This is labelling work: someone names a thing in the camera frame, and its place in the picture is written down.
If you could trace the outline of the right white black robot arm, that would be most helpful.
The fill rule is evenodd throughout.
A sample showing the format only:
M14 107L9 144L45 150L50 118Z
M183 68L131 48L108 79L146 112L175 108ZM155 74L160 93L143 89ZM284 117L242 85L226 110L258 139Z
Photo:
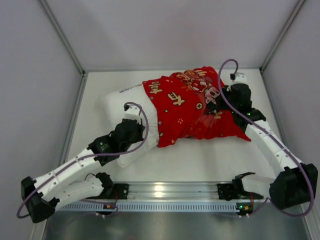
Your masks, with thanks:
M271 166L275 177L263 177L253 172L236 177L240 188L255 193L280 210L315 200L318 170L294 156L272 131L266 117L252 106L251 90L245 83L222 88L220 108L230 110L236 126L257 146Z

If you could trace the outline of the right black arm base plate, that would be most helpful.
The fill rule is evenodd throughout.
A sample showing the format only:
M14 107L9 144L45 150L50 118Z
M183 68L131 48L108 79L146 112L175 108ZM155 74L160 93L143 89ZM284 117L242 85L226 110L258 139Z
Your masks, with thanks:
M219 183L217 184L218 197L220 200L262 200L264 197L254 192L247 192L240 186L233 183Z

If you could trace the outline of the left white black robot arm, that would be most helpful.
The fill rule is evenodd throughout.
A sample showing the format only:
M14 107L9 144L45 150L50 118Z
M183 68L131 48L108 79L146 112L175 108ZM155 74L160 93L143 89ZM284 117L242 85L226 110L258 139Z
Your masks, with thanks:
M148 120L124 118L110 133L96 138L72 160L36 178L21 181L21 206L33 223L51 217L56 210L78 200L98 197L110 192L113 182L106 173L98 173L92 180L79 178L132 153L130 147L141 147L148 136Z

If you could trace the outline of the white pillow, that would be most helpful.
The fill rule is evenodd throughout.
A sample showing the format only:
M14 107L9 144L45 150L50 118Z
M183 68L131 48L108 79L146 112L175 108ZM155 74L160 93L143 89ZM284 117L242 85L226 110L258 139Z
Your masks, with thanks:
M101 124L106 130L113 130L122 119L136 120L146 128L143 136L146 141L132 153L120 155L117 164L127 167L132 162L142 158L148 151L154 149L159 142L157 110L151 98L139 84L123 90L101 95L97 98L94 109L99 115Z

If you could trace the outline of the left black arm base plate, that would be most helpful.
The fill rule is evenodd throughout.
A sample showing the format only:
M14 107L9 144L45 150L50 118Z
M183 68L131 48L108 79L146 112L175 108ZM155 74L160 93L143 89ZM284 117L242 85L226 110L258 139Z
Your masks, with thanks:
M127 200L129 194L129 186L130 185L127 183L115 183L109 195L109 199Z

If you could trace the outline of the red printed pillowcase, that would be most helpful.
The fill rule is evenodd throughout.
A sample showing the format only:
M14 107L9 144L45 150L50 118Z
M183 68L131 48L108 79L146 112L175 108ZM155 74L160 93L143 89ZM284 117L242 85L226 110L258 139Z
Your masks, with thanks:
M213 67L174 72L142 84L156 109L159 148L182 138L250 140L235 124L232 112L217 107L219 87L224 87L224 83L218 81Z

